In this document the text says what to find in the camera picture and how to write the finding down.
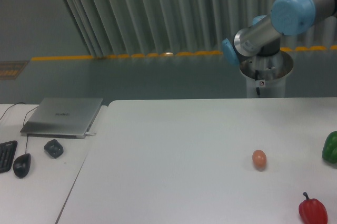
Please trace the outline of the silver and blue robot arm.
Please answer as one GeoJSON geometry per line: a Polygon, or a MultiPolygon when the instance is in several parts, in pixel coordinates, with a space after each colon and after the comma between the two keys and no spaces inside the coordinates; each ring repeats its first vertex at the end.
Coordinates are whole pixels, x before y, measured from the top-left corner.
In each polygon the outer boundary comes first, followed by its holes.
{"type": "Polygon", "coordinates": [[[282,36],[295,36],[336,15],[336,0],[275,0],[270,14],[222,41],[227,61],[238,65],[282,36]]]}

